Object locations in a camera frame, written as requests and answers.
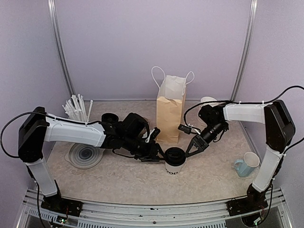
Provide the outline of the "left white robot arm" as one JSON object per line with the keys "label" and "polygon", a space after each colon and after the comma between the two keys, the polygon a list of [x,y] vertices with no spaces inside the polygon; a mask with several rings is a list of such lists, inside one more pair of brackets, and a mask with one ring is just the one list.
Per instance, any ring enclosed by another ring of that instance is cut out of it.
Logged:
{"label": "left white robot arm", "polygon": [[90,145],[101,149],[125,149],[142,162],[163,160],[163,151],[155,141],[158,128],[150,129],[148,122],[136,113],[129,113],[122,121],[90,123],[47,114],[37,107],[19,129],[20,159],[28,167],[47,202],[56,211],[66,206],[65,198],[51,176],[42,152],[45,142],[68,142]]}

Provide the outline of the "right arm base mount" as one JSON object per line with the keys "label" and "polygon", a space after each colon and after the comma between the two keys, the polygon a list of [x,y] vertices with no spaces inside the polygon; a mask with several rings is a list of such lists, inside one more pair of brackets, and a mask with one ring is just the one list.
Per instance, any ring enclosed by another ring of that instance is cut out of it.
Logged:
{"label": "right arm base mount", "polygon": [[236,216],[257,211],[262,208],[267,208],[268,203],[266,201],[265,195],[268,189],[269,187],[266,188],[265,191],[259,192],[252,186],[252,184],[250,184],[247,189],[246,197],[240,199],[232,199],[226,203],[229,215]]}

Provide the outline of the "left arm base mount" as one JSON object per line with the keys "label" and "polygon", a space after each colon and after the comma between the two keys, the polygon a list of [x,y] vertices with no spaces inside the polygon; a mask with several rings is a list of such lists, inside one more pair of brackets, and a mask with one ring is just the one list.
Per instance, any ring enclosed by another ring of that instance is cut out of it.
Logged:
{"label": "left arm base mount", "polygon": [[58,189],[57,193],[50,197],[43,198],[41,207],[53,212],[65,214],[68,216],[79,217],[82,210],[83,203],[74,199],[67,199],[61,196],[61,192]]}

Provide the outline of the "black coffee cup lid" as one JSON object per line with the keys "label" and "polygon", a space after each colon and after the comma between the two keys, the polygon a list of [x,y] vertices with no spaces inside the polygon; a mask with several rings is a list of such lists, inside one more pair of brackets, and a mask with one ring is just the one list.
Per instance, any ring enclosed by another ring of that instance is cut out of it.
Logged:
{"label": "black coffee cup lid", "polygon": [[185,152],[178,147],[168,148],[164,153],[164,160],[171,166],[180,166],[186,161]]}

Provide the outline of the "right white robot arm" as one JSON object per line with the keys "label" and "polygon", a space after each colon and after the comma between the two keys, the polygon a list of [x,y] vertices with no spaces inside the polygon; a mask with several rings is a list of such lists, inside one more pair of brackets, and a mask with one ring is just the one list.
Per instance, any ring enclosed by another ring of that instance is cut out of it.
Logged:
{"label": "right white robot arm", "polygon": [[206,123],[206,128],[197,132],[185,152],[186,157],[203,152],[216,137],[228,130],[229,121],[261,123],[266,129],[266,153],[252,188],[265,191],[278,172],[285,151],[295,135],[295,125],[282,100],[268,104],[228,104],[201,107],[198,117]]}

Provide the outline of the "white paper coffee cup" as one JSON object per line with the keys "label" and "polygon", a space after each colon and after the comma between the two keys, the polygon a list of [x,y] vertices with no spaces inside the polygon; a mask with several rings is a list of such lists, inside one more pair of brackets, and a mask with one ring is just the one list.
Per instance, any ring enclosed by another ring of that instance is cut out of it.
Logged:
{"label": "white paper coffee cup", "polygon": [[166,173],[169,175],[177,175],[180,173],[180,171],[182,170],[182,168],[185,164],[186,163],[184,162],[183,164],[173,166],[166,162],[165,163]]}

